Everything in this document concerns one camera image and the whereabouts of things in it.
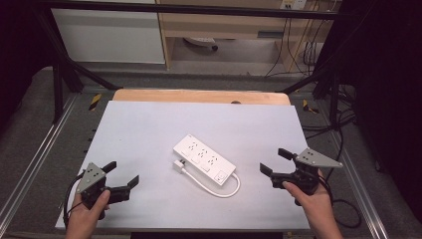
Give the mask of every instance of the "black pole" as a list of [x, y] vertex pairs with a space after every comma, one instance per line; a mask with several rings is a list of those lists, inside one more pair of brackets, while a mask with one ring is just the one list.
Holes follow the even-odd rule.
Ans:
[[313, 73], [311, 76], [308, 76], [307, 78], [293, 84], [292, 86], [289, 86], [285, 88], [284, 90], [277, 91], [276, 93], [284, 93], [286, 95], [295, 92], [296, 90], [306, 86], [307, 84], [311, 82], [316, 82], [320, 79], [321, 76], [323, 76], [327, 72], [326, 68], [320, 69], [320, 71]]
[[68, 53], [64, 49], [64, 46], [59, 41], [58, 37], [56, 36], [56, 33], [53, 31], [49, 21], [47, 20], [44, 13], [44, 8], [33, 6], [32, 13], [37, 19], [40, 27], [44, 30], [45, 35], [48, 37], [48, 41], [54, 49], [54, 57], [56, 58], [57, 63], [61, 67], [62, 76], [64, 77], [64, 80], [66, 81], [69, 89], [71, 90], [71, 92], [80, 92], [84, 85], [82, 84], [78, 75], [72, 69], [67, 67], [68, 64], [65, 56], [68, 56]]
[[147, 3], [115, 3], [69, 0], [39, 0], [41, 5], [48, 8], [117, 11], [117, 12], [152, 12], [152, 13], [178, 13], [201, 15], [227, 15], [250, 16], [269, 18], [299, 18], [320, 20], [358, 20], [352, 14], [339, 14], [336, 12], [296, 11], [284, 9], [240, 8], [195, 5], [147, 4]]
[[122, 87], [118, 87], [106, 80], [104, 80], [103, 78], [97, 76], [96, 74], [92, 73], [90, 70], [82, 67], [81, 65], [79, 65], [78, 63], [76, 63], [74, 60], [72, 60], [69, 56], [65, 57], [67, 60], [67, 63], [73, 67], [73, 69], [75, 69], [77, 72], [85, 75], [86, 77], [90, 78], [91, 80], [93, 80], [94, 82], [102, 85], [103, 87], [109, 89], [109, 90], [119, 90], [122, 89]]

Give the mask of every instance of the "white cable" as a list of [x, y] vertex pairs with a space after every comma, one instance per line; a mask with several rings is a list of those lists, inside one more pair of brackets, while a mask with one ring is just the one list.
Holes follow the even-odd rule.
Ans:
[[206, 186], [204, 186], [201, 182], [199, 182], [194, 176], [192, 176], [188, 171], [186, 171], [186, 169], [184, 169], [184, 168], [182, 168], [182, 170], [181, 170], [183, 173], [185, 173], [186, 175], [188, 175], [190, 178], [192, 178], [196, 183], [198, 183], [198, 185], [200, 185], [202, 188], [204, 188], [207, 192], [209, 192], [209, 193], [211, 193], [212, 195], [214, 195], [214, 196], [217, 196], [217, 197], [222, 197], [222, 198], [227, 198], [227, 197], [231, 197], [231, 196], [233, 196], [234, 194], [236, 194], [236, 192], [238, 192], [239, 191], [239, 188], [240, 188], [240, 178], [236, 175], [236, 173], [232, 173], [232, 176], [234, 177], [234, 178], [236, 178], [236, 180], [238, 181], [238, 185], [237, 185], [237, 187], [236, 187], [236, 189], [235, 189], [235, 191], [234, 192], [232, 192], [232, 193], [230, 193], [230, 194], [227, 194], [227, 195], [221, 195], [221, 194], [218, 194], [218, 193], [215, 193], [215, 192], [213, 192], [213, 191], [211, 191], [210, 189], [208, 189]]

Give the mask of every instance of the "gray floor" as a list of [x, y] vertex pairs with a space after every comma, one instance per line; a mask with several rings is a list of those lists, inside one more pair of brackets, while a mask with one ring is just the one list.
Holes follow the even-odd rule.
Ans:
[[[166, 88], [166, 89], [205, 89], [273, 92], [298, 81], [303, 75], [277, 75], [264, 78], [277, 59], [277, 49], [268, 41], [221, 40], [217, 42], [219, 50], [190, 46], [182, 40], [176, 42], [173, 68], [169, 71], [146, 66], [121, 69], [95, 69], [106, 80], [126, 88]], [[278, 64], [273, 73], [282, 72], [283, 65]], [[106, 102], [112, 98], [112, 92], [101, 90], [90, 80], [85, 91], [77, 95], [75, 106], [62, 128], [54, 145], [40, 166], [26, 196], [14, 214], [7, 229], [9, 236], [17, 232], [30, 232], [37, 235], [61, 235], [63, 231], [54, 229], [60, 213], [60, 206], [67, 184], [78, 172], [89, 149], [89, 138], [95, 136]], [[310, 106], [326, 106], [326, 101], [313, 101], [308, 85], [299, 92], [291, 94], [292, 104], [298, 109], [303, 125], [326, 125], [321, 114], [302, 110], [303, 100]], [[103, 96], [95, 111], [88, 111], [93, 96], [102, 92]], [[6, 205], [15, 185], [45, 135], [51, 127], [53, 118], [52, 77], [49, 71], [40, 72], [34, 77], [33, 85], [28, 90], [22, 106], [10, 120], [8, 127], [0, 135], [0, 205]], [[379, 173], [374, 168], [370, 150], [361, 136], [358, 125], [350, 124], [343, 129], [347, 153], [353, 160], [373, 204], [390, 238], [422, 238], [421, 224], [416, 221], [404, 203], [387, 174]], [[336, 157], [338, 148], [330, 133], [322, 134], [309, 140], [310, 147], [330, 157]], [[330, 180], [335, 198], [347, 199], [357, 205], [348, 180], [341, 170], [335, 170]], [[344, 222], [356, 220], [354, 212], [341, 204], [334, 206], [336, 217]], [[363, 221], [357, 229], [341, 227], [347, 238], [370, 238], [371, 233]], [[99, 232], [99, 234], [121, 234], [118, 232]], [[310, 236], [310, 232], [301, 232]]]

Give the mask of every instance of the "cabinet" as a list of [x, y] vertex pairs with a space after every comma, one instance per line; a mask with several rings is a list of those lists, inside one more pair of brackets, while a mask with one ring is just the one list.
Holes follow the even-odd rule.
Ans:
[[[267, 8], [279, 9], [282, 0], [156, 0], [157, 4], [181, 4], [181, 5], [204, 5], [223, 7], [244, 7], [244, 8]], [[331, 10], [333, 5], [329, 0], [309, 0], [304, 10], [326, 11]], [[163, 43], [164, 58], [167, 68], [171, 67], [171, 58], [174, 38], [216, 38], [216, 39], [259, 39], [259, 33], [282, 32], [286, 21], [286, 31], [281, 38], [269, 39], [275, 41], [280, 48], [283, 42], [282, 61], [288, 72], [296, 71], [296, 60], [299, 53], [304, 49], [305, 42], [315, 41], [323, 43], [331, 27], [332, 21], [310, 20], [310, 19], [277, 19], [265, 17], [243, 17], [243, 16], [216, 16], [216, 15], [194, 15], [194, 14], [158, 14]]]
[[[113, 2], [154, 3], [153, 0]], [[155, 13], [52, 11], [66, 49], [77, 62], [164, 64]]]

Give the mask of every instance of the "aluminum rail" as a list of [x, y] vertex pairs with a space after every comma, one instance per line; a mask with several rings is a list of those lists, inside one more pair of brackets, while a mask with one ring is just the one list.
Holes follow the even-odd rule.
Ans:
[[[325, 122], [329, 123], [328, 119], [328, 109], [324, 103], [317, 102], [318, 107], [324, 117]], [[340, 146], [340, 136], [337, 131], [331, 131], [331, 136], [335, 143], [335, 146], [339, 148]], [[366, 220], [366, 224], [369, 228], [369, 231], [372, 234], [373, 238], [376, 239], [388, 239], [387, 231], [385, 230], [384, 224], [379, 218], [378, 212], [375, 209], [375, 206], [372, 203], [372, 200], [366, 191], [366, 187], [363, 181], [360, 179], [359, 173], [355, 169], [353, 162], [347, 152], [347, 149], [344, 147], [341, 154], [341, 162], [344, 165], [344, 172], [347, 176], [347, 179], [350, 183], [351, 189], [353, 190], [356, 201], [359, 204], [360, 210]]]
[[68, 119], [77, 98], [78, 98], [78, 94], [76, 93], [71, 94], [71, 96], [68, 98], [65, 104], [64, 114], [62, 115], [62, 117], [59, 119], [57, 123], [51, 126], [49, 132], [47, 133], [46, 137], [44, 138], [43, 142], [41, 143], [40, 147], [38, 148], [31, 162], [29, 163], [21, 179], [19, 180], [15, 189], [9, 196], [9, 199], [7, 200], [7, 202], [1, 209], [0, 211], [0, 238], [2, 238], [3, 235], [5, 234], [6, 229], [9, 226], [10, 222], [12, 221], [13, 216], [15, 215], [26, 193], [31, 187], [31, 184], [34, 181], [35, 177], [37, 176], [37, 173], [40, 170], [41, 166], [43, 165], [44, 160], [49, 154], [50, 149], [53, 147], [57, 136], [59, 135], [63, 126], [65, 125], [65, 122]]

